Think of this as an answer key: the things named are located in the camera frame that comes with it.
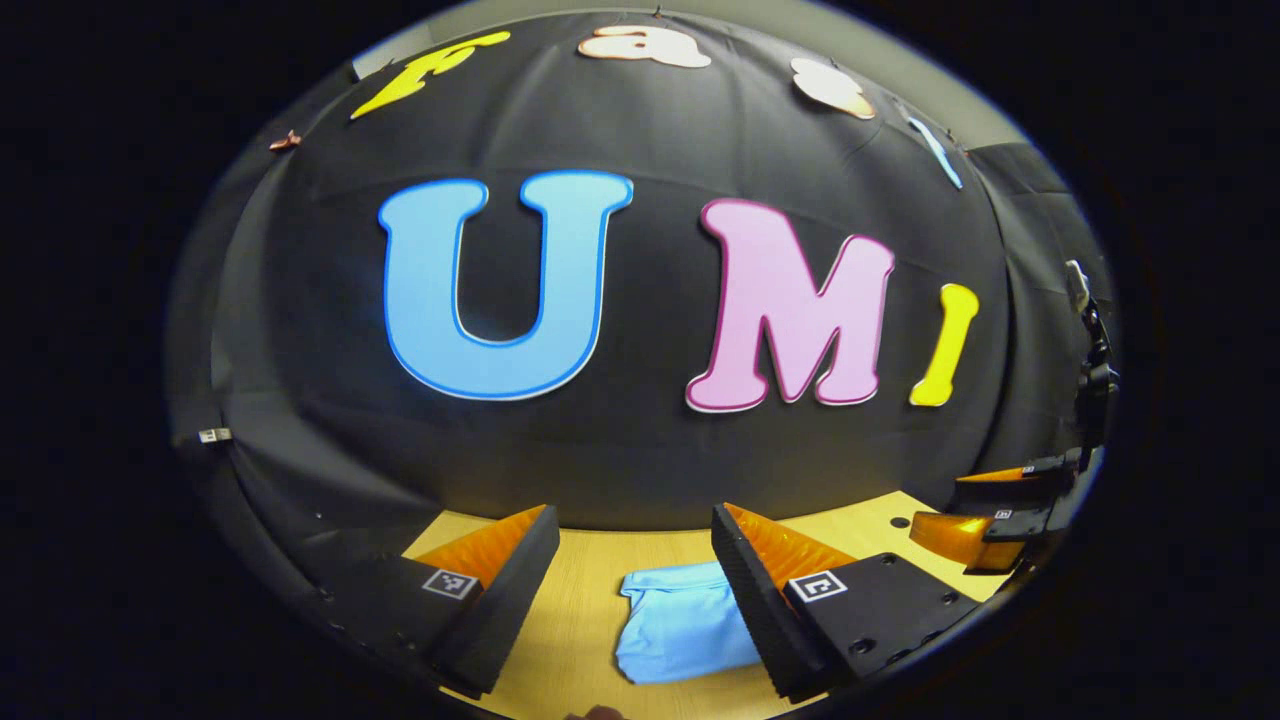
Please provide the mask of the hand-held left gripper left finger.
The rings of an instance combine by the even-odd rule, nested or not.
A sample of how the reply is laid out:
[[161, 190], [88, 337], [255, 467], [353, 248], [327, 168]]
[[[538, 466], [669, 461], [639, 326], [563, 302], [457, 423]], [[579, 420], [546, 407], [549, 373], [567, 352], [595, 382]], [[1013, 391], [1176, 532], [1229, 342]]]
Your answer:
[[380, 553], [323, 584], [323, 616], [396, 673], [471, 700], [493, 692], [559, 547], [553, 505], [415, 557]]

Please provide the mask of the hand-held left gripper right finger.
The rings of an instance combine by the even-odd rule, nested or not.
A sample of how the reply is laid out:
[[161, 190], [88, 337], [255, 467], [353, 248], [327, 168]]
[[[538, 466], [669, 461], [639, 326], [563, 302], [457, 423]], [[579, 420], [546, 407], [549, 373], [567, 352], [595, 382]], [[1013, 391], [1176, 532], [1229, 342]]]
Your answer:
[[877, 679], [978, 609], [897, 553], [865, 559], [732, 503], [710, 543], [778, 696], [799, 703]]

